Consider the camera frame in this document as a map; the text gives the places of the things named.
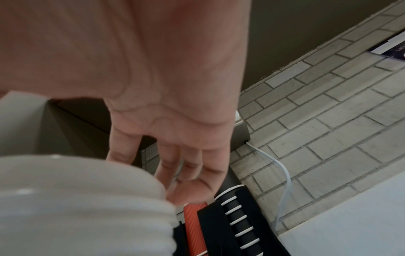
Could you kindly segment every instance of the tile floor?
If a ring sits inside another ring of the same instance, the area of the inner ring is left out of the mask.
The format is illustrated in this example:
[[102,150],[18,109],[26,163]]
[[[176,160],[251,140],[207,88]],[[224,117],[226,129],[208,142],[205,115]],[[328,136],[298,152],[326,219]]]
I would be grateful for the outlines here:
[[[291,173],[279,233],[403,170],[405,62],[365,52],[403,28],[405,0],[241,93],[251,143]],[[157,154],[156,145],[143,152],[144,169],[156,169]],[[232,152],[231,167],[273,221],[282,171],[245,146]]]

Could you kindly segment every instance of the orange object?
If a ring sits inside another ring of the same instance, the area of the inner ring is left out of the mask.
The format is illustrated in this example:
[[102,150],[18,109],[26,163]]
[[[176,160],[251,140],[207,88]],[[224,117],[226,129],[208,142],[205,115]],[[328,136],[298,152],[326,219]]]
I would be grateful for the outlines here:
[[186,205],[184,207],[184,221],[186,222],[187,242],[189,244],[190,256],[207,255],[203,232],[197,211],[207,206],[207,203],[197,205]]

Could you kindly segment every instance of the hand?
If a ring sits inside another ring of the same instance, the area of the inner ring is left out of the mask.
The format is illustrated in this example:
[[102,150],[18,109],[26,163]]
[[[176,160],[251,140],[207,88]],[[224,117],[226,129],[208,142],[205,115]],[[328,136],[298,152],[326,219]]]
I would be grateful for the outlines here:
[[142,136],[155,137],[167,198],[202,202],[228,169],[249,9],[247,0],[10,1],[0,76],[12,79],[1,89],[104,98],[107,160],[130,164]]

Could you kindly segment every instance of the white stripe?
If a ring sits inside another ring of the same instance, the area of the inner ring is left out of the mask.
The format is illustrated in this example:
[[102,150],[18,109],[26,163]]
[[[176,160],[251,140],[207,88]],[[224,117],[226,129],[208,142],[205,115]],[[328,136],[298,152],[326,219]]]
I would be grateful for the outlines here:
[[233,225],[235,225],[236,223],[238,223],[238,222],[240,222],[240,221],[242,221],[242,220],[244,220],[244,219],[246,219],[247,218],[247,216],[246,215],[244,215],[244,216],[242,216],[242,217],[240,217],[239,219],[237,219],[236,221],[232,221],[231,223],[229,223],[231,226],[233,226]]
[[239,209],[241,209],[241,208],[242,208],[242,206],[241,206],[241,205],[238,205],[237,207],[233,208],[232,210],[227,211],[227,212],[225,213],[225,215],[229,215],[229,214],[233,213],[234,211],[239,210]]
[[226,200],[225,202],[223,202],[221,205],[224,206],[224,205],[226,205],[227,203],[229,203],[230,201],[233,201],[233,200],[235,200],[235,199],[236,199],[236,196],[231,197],[231,198],[229,198],[228,200]]
[[246,234],[247,232],[252,231],[252,230],[253,230],[253,227],[251,226],[250,228],[247,228],[247,229],[243,230],[242,232],[237,233],[237,234],[235,235],[235,237],[240,237],[241,235],[244,235],[244,234]]
[[222,192],[221,194],[219,194],[219,195],[218,195],[217,197],[215,197],[214,199],[217,200],[218,198],[222,197],[223,195],[225,195],[225,194],[228,193],[229,191],[232,191],[232,190],[234,190],[234,189],[237,189],[237,188],[240,188],[240,187],[243,187],[243,186],[244,186],[244,185],[241,184],[241,185],[233,186],[232,188],[228,188],[227,190],[225,190],[224,192]]
[[244,246],[241,246],[240,248],[243,250],[243,249],[246,249],[246,248],[248,248],[248,247],[251,247],[252,245],[254,245],[255,243],[258,243],[260,241],[260,238],[257,238],[257,239],[255,239],[255,240],[253,240],[253,241],[251,241],[251,242],[248,242],[247,244],[245,244]]
[[388,40],[388,42],[386,42],[385,44],[381,45],[380,47],[372,50],[371,52],[375,53],[375,54],[383,54],[384,52],[388,51],[392,47],[403,42],[404,40],[405,40],[405,32],[402,32],[401,34],[394,36],[393,38]]
[[208,253],[208,251],[204,251],[204,252],[202,252],[202,253],[200,253],[200,254],[198,254],[196,256],[203,256],[203,255],[206,255],[207,253]]

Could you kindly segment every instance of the charging cable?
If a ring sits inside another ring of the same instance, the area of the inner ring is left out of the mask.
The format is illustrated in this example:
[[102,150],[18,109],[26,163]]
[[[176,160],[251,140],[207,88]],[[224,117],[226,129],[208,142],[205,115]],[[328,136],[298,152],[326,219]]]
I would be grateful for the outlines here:
[[271,161],[275,162],[284,171],[284,173],[286,174],[286,179],[287,179],[286,188],[284,189],[284,192],[283,192],[283,195],[281,196],[280,202],[278,202],[277,214],[275,215],[275,220],[274,220],[274,224],[273,224],[274,230],[277,230],[277,224],[280,221],[281,212],[284,209],[284,206],[286,204],[286,197],[290,193],[291,188],[292,188],[290,173],[288,172],[288,170],[284,166],[284,164],[282,164],[279,160],[275,159],[274,157],[267,154],[266,152],[252,146],[247,141],[245,142],[245,144],[248,145],[249,147],[251,147],[252,149],[256,150],[257,152],[261,153],[263,156],[267,157]]

